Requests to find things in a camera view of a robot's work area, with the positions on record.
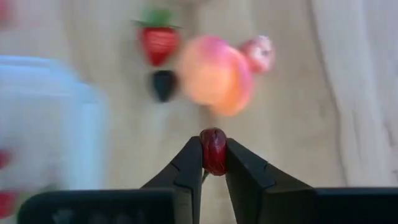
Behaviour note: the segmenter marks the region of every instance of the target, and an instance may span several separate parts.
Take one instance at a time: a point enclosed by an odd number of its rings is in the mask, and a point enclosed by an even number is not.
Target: plastic container
[[[44,190],[103,188],[102,99],[55,61],[0,56],[0,149],[12,158],[0,193],[12,189],[22,203]]]

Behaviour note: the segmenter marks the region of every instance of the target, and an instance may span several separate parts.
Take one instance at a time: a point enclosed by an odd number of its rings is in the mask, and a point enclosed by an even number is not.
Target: strawberry leaf
[[[144,25],[148,27],[168,27],[172,13],[166,9],[146,9],[144,11]]]

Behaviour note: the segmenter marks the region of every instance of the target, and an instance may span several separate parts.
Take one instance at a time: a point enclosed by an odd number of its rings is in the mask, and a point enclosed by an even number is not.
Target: red date
[[[203,130],[200,135],[203,151],[203,168],[217,176],[226,173],[226,135],[218,128]]]

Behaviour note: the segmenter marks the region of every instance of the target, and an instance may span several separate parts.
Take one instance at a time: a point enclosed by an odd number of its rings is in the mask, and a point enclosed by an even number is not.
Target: pink apple
[[[241,47],[253,73],[268,72],[275,61],[275,50],[271,40],[266,36],[257,36]]]

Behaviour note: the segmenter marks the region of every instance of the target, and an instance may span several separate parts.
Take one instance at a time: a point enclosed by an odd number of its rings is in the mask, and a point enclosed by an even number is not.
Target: peach
[[[216,114],[232,116],[240,112],[249,102],[253,93],[253,75],[245,57],[233,48],[229,48],[233,61],[232,83],[228,91],[210,110]]]
[[[177,61],[176,72],[182,90],[201,105],[220,101],[233,81],[232,58],[228,44],[216,36],[191,40]]]

